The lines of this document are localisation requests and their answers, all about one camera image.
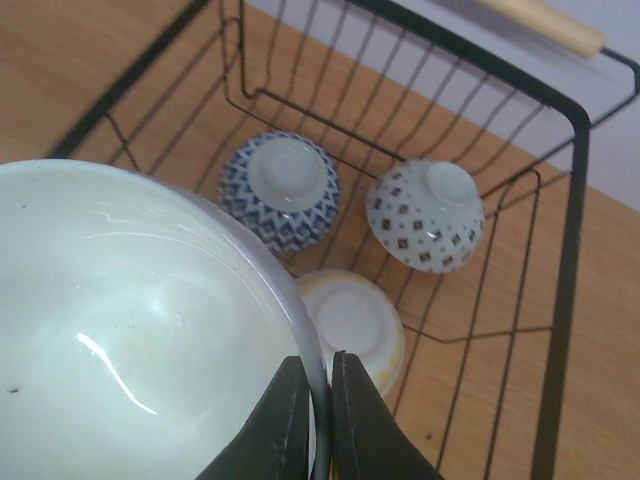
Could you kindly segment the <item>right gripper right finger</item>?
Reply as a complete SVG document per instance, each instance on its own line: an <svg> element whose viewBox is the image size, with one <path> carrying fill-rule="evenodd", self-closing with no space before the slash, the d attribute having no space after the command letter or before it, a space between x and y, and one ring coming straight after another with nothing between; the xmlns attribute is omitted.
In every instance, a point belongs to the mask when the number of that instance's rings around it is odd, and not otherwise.
<svg viewBox="0 0 640 480"><path fill-rule="evenodd" d="M332 468L339 479L439 479L408 440L359 357L340 351L332 367Z"/></svg>

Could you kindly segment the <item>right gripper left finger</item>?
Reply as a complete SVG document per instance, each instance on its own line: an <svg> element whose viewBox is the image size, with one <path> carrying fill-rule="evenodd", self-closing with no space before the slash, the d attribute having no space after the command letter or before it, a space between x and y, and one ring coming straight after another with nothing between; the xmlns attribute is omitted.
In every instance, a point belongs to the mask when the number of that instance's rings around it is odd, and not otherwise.
<svg viewBox="0 0 640 480"><path fill-rule="evenodd" d="M301 359L286 357L233 440L198 480L306 479L309 385Z"/></svg>

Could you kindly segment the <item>red patterned bowl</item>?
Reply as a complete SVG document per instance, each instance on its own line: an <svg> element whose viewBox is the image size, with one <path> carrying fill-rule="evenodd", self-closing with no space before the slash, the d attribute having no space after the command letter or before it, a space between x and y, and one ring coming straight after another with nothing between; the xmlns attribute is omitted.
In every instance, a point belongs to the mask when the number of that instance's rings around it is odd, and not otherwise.
<svg viewBox="0 0 640 480"><path fill-rule="evenodd" d="M218 186L221 209L274 254L321 242L335 223L340 201L340 180L329 155L294 132L265 132L247 140Z"/></svg>

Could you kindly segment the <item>white bowl with brown diamonds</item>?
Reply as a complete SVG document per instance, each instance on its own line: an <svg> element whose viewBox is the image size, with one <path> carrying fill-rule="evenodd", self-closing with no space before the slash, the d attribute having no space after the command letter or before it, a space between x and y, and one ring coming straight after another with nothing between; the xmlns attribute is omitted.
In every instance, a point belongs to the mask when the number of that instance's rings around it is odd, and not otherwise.
<svg viewBox="0 0 640 480"><path fill-rule="evenodd" d="M407 160L366 197L375 238L412 269L446 274L464 266L484 232L483 201L473 177L446 161Z"/></svg>

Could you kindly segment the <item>teal yellow sun bowl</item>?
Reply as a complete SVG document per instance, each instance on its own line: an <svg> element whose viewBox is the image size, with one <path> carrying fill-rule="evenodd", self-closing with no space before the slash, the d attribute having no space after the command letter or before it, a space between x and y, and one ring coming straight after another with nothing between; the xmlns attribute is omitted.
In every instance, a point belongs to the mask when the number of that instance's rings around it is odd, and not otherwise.
<svg viewBox="0 0 640 480"><path fill-rule="evenodd" d="M297 284L327 373L332 373L335 353L355 354L386 396L398 381L405 356L403 325L388 296L365 277L338 269L307 273Z"/></svg>

